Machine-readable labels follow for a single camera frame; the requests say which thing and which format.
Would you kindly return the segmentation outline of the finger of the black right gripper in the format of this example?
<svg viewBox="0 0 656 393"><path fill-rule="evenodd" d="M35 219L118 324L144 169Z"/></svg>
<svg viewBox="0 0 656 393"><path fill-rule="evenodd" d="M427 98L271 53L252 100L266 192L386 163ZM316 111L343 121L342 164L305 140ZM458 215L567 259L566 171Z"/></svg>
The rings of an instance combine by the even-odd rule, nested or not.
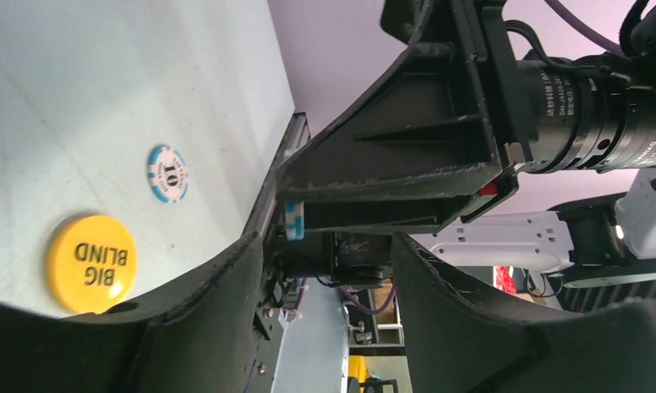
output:
<svg viewBox="0 0 656 393"><path fill-rule="evenodd" d="M518 176L503 175L472 195L410 201L306 202L301 228L309 232L437 233L457 219L469 223L508 200Z"/></svg>

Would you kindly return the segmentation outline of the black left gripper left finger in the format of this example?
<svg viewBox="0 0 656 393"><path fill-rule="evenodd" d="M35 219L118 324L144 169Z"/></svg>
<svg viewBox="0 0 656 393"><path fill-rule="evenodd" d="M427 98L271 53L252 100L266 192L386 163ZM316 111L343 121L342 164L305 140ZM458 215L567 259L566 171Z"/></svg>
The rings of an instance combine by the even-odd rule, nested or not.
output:
<svg viewBox="0 0 656 393"><path fill-rule="evenodd" d="M0 304L0 392L242 392L262 241L109 309L57 319Z"/></svg>

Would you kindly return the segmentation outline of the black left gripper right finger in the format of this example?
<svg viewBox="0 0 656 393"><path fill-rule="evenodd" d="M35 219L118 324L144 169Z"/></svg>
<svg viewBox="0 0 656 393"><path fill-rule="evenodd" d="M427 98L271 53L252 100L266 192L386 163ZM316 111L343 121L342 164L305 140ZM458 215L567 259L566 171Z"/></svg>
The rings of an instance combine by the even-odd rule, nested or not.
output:
<svg viewBox="0 0 656 393"><path fill-rule="evenodd" d="M588 314L499 291L393 237L416 392L656 392L656 300Z"/></svg>

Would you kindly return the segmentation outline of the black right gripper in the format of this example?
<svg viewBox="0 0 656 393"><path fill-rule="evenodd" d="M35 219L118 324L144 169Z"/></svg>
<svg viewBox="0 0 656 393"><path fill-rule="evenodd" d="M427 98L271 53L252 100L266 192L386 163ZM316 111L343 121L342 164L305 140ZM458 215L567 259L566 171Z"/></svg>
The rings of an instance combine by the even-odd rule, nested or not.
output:
<svg viewBox="0 0 656 393"><path fill-rule="evenodd" d="M387 1L407 48L287 162L292 201L469 195L534 160L534 116L502 1Z"/></svg>

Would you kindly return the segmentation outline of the yellow big blind button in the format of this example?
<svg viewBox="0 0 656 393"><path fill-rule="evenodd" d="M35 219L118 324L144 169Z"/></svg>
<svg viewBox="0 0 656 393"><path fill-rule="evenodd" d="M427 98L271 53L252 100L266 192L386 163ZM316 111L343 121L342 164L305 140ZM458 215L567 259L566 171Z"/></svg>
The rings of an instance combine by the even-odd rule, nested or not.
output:
<svg viewBox="0 0 656 393"><path fill-rule="evenodd" d="M90 215L69 222L46 256L48 287L75 314L101 314L122 302L138 273L133 236L118 219Z"/></svg>

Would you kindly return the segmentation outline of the white blue 10 chip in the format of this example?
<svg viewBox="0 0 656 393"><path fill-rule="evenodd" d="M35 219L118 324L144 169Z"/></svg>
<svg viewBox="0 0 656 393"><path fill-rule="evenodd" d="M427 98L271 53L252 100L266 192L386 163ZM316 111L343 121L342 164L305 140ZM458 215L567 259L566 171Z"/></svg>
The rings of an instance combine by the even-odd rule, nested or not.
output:
<svg viewBox="0 0 656 393"><path fill-rule="evenodd" d="M284 203L284 230L289 241L298 241L305 236L305 213L303 202Z"/></svg>
<svg viewBox="0 0 656 393"><path fill-rule="evenodd" d="M157 145L147 158L147 180L159 201L179 203L188 191L188 166L178 150L170 145Z"/></svg>

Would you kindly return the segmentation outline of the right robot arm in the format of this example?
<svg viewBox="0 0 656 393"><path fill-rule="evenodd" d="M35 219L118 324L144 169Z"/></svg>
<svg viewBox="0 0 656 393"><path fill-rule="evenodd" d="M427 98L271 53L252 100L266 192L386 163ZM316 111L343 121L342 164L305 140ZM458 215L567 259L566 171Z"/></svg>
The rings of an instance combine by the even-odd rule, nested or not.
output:
<svg viewBox="0 0 656 393"><path fill-rule="evenodd" d="M503 7L385 3L405 50L280 168L286 277L380 287L407 234L466 272L522 272L535 298L656 281L656 5L576 60Z"/></svg>

